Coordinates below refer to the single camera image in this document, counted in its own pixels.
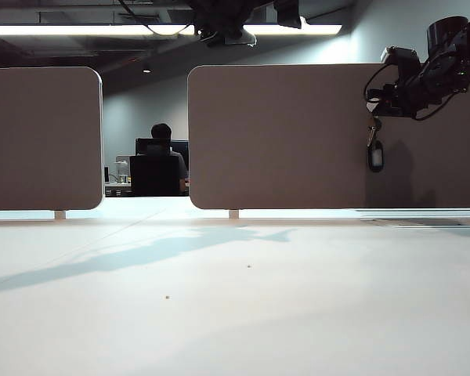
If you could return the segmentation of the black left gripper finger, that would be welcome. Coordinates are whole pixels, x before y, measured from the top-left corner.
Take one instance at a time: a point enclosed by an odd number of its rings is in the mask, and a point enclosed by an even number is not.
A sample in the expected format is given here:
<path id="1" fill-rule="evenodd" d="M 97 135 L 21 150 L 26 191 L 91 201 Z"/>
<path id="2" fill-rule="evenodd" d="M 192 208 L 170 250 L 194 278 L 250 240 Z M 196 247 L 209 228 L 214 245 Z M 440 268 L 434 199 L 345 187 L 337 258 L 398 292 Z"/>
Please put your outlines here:
<path id="1" fill-rule="evenodd" d="M 207 47 L 219 47 L 226 45 L 228 35 L 219 31 L 210 29 L 199 30 L 200 42 L 204 43 Z"/>
<path id="2" fill-rule="evenodd" d="M 235 30 L 233 33 L 229 33 L 224 36 L 225 45 L 248 45 L 255 46 L 257 44 L 257 38 L 251 32 L 245 28 Z"/>

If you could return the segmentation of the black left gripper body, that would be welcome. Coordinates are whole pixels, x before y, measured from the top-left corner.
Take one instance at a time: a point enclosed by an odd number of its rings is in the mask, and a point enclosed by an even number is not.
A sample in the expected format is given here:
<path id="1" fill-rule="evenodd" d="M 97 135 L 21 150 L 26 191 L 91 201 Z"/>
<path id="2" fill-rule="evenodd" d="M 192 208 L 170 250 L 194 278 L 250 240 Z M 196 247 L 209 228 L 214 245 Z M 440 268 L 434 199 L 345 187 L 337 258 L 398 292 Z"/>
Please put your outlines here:
<path id="1" fill-rule="evenodd" d="M 187 0 L 194 11 L 193 24 L 198 31 L 238 31 L 249 19 L 259 1 Z"/>

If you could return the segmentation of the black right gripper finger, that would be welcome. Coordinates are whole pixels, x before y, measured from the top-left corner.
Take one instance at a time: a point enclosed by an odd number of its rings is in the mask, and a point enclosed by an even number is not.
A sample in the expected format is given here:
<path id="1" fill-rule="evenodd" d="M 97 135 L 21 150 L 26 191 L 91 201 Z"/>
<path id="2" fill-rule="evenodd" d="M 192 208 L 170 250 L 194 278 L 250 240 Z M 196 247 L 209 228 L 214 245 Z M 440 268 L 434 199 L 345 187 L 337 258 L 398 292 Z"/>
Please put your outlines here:
<path id="1" fill-rule="evenodd" d="M 389 100 L 381 100 L 376 103 L 374 108 L 374 115 L 376 117 L 399 117 L 400 109 L 394 107 Z"/>
<path id="2" fill-rule="evenodd" d="M 384 84 L 381 89 L 368 89 L 367 102 L 379 103 L 391 101 L 394 95 L 394 84 Z"/>

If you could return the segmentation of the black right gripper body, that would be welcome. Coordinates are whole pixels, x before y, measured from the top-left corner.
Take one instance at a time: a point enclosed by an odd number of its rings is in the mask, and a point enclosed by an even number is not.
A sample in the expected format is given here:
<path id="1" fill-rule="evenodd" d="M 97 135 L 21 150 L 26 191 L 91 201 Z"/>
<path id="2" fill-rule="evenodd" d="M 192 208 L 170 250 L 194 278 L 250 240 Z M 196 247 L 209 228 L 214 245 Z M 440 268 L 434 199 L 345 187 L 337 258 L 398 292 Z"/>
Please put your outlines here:
<path id="1" fill-rule="evenodd" d="M 392 98 L 392 110 L 395 117 L 415 117 L 423 109 L 419 96 L 418 77 L 422 64 L 418 58 L 397 58 L 398 78 Z"/>

